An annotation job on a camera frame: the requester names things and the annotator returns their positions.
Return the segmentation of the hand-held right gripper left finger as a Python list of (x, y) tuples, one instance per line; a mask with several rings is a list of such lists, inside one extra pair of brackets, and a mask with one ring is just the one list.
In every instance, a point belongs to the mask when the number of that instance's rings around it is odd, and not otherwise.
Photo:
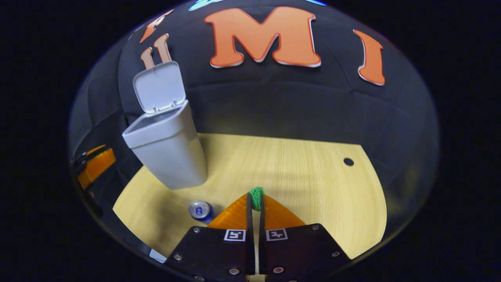
[(190, 227), (165, 266), (192, 282), (247, 282), (255, 270), (249, 193), (240, 196), (208, 226)]

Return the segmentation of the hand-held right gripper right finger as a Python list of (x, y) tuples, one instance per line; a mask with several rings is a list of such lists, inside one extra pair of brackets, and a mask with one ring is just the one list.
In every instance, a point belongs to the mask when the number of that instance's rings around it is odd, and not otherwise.
[(350, 263), (324, 226), (306, 224), (272, 197), (261, 195), (258, 267), (266, 282), (321, 282)]

